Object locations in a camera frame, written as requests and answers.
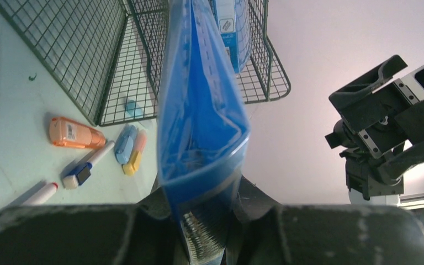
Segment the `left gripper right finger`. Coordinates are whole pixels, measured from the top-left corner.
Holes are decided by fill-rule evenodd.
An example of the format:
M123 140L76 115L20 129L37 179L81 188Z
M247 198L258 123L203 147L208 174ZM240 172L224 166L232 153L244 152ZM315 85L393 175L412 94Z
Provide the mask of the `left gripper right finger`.
M395 206L284 205L242 178L227 264L424 264L424 227Z

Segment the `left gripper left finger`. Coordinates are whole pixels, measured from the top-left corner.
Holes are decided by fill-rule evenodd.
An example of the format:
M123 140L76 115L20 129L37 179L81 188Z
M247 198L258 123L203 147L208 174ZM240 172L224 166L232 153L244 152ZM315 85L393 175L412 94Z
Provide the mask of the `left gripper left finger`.
M182 264L161 189L137 204L15 206L0 211L0 264Z

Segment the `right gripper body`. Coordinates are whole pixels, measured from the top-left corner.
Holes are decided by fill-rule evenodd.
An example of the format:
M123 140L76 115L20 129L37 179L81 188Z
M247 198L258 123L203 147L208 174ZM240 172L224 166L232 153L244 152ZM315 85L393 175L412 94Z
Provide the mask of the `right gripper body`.
M341 157L367 163L373 172L406 172L424 163L424 65L407 67L394 55L329 96L340 115L331 148Z

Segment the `blue notebook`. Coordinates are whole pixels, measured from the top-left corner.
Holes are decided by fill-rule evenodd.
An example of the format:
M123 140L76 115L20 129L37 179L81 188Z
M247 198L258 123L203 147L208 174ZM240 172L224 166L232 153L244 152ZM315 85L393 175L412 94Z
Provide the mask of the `blue notebook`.
M208 1L170 1L159 93L161 187L190 264L220 264L251 132Z
M215 0L211 8L236 74L251 57L251 26L249 4L246 0Z

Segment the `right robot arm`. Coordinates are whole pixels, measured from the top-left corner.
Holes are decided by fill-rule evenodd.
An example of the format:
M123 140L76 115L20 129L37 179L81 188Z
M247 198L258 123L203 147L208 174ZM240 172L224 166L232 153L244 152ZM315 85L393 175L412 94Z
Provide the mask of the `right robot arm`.
M352 204L399 205L404 174L424 163L424 65L394 55L329 96L340 115L325 139L343 147Z

